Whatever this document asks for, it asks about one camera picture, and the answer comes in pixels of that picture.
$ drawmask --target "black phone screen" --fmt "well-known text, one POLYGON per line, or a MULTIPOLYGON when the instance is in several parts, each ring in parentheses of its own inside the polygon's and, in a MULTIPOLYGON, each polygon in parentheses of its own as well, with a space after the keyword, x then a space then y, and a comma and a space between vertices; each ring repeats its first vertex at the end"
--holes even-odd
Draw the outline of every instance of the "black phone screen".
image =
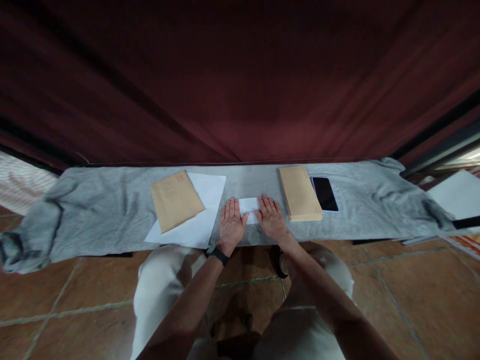
POLYGON ((330 185, 330 180, 326 177, 312 177, 313 187, 315 188, 316 198, 324 211, 337 212, 339 207, 335 201, 334 192, 330 185))

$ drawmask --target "smartwatch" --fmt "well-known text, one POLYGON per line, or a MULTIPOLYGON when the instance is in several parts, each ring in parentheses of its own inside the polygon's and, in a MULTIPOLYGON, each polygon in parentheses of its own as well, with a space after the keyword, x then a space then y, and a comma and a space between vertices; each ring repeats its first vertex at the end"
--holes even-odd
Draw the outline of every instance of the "smartwatch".
POLYGON ((205 255, 207 258, 212 255, 217 257, 223 264, 223 267, 225 267, 225 265, 227 265, 227 263, 229 262, 229 257, 226 256, 223 252, 221 252, 216 246, 210 246, 205 251, 205 255))

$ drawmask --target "white paper sheet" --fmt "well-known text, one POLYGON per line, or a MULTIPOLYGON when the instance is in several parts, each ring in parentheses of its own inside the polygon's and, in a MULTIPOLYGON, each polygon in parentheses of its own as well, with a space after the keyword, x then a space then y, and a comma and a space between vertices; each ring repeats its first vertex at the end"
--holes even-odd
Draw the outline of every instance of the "white paper sheet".
POLYGON ((254 214, 255 210, 260 210, 259 200, 256 197, 238 199, 238 205, 240 206, 241 216, 243 216, 245 213, 250 213, 250 215, 248 215, 248 219, 246 220, 247 225, 259 223, 259 220, 254 214))
POLYGON ((145 242, 177 244, 197 249, 208 248, 227 177, 193 172, 187 174, 205 210, 165 233, 161 233, 159 221, 155 221, 145 242))
MULTIPOLYGON (((480 215, 480 179, 466 170, 453 174, 427 193, 457 220, 480 215)), ((480 232, 480 226, 469 229, 480 232)))

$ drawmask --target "hand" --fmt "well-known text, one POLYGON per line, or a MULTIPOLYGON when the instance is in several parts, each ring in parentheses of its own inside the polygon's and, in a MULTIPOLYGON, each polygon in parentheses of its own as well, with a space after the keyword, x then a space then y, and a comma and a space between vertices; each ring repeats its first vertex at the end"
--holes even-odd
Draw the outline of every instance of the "hand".
POLYGON ((262 197, 258 198, 258 204, 260 205, 260 211, 255 211, 255 215, 263 232, 278 245, 286 238, 290 238, 290 232, 285 225, 285 218, 278 201, 273 201, 271 197, 263 194, 262 197))
POLYGON ((232 255, 235 247, 244 237, 248 217, 248 212, 240 217, 239 200, 234 197, 221 209, 220 240, 216 246, 226 256, 232 255))

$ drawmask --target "gray towel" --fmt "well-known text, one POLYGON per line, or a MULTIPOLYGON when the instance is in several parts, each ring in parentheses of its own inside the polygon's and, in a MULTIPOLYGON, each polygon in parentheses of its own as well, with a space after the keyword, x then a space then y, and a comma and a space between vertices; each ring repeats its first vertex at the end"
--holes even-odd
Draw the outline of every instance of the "gray towel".
MULTIPOLYGON (((144 242, 156 220, 150 184, 181 170, 226 175, 221 206, 232 196, 267 193, 286 214, 278 174, 282 166, 293 165, 70 168, 19 228, 1 235, 3 269, 28 273, 77 256, 156 248, 144 242)), ((454 229, 438 204, 400 177, 404 167, 391 158, 304 166, 310 176, 330 179, 339 212, 326 212, 323 221, 287 222, 300 242, 432 236, 454 229)), ((218 241, 219 221, 220 213, 211 244, 218 241)), ((247 227, 240 245, 271 243, 255 224, 247 227)))

